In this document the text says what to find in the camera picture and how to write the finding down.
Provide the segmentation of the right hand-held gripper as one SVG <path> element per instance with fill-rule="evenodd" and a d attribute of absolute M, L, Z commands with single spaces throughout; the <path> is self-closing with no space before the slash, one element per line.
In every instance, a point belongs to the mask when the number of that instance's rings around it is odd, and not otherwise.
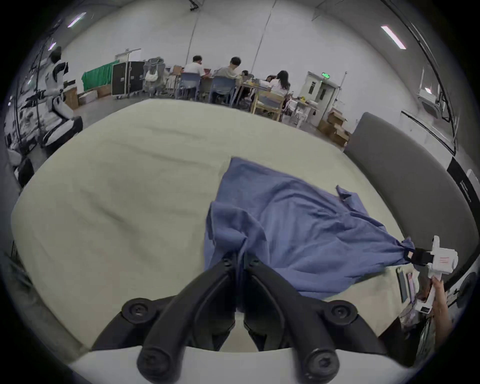
<path fill-rule="evenodd" d="M 458 265 L 458 253 L 454 249 L 442 248 L 440 246 L 439 236 L 434 236 L 432 239 L 431 250 L 424 250 L 420 248 L 415 249 L 415 245 L 411 237 L 406 237 L 402 241 L 404 264 L 411 263 L 411 257 L 414 253 L 414 265 L 426 267 L 428 270 L 428 279 L 435 278 L 441 281 L 442 275 L 452 274 Z M 436 288 L 431 285 L 428 297 L 426 300 L 417 300 L 415 302 L 414 310 L 428 315 L 431 312 L 435 300 Z"/>

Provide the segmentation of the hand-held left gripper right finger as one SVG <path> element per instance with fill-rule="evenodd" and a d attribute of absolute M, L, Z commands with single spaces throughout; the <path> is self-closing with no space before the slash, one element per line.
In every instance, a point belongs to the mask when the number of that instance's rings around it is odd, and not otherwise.
<path fill-rule="evenodd" d="M 243 271 L 245 329 L 258 351 L 292 349 L 301 383 L 334 379 L 340 370 L 337 350 L 387 357 L 384 344 L 352 303 L 302 296 L 252 255 Z"/>

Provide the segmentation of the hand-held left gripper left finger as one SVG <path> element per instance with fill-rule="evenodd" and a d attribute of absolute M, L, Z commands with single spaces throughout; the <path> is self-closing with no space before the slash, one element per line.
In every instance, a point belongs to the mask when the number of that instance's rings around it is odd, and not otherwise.
<path fill-rule="evenodd" d="M 224 257 L 175 296 L 130 299 L 99 334 L 92 351 L 140 346 L 136 367 L 142 377 L 151 383 L 177 381 L 187 347 L 218 352 L 235 327 L 234 267 Z"/>

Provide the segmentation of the person's right hand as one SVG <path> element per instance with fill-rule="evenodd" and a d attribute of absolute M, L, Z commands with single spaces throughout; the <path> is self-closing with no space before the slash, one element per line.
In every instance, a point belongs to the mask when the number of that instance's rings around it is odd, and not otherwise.
<path fill-rule="evenodd" d="M 431 290 L 435 290 L 434 301 L 432 309 L 435 316 L 446 315 L 448 313 L 447 295 L 444 287 L 444 282 L 437 277 L 431 278 Z"/>

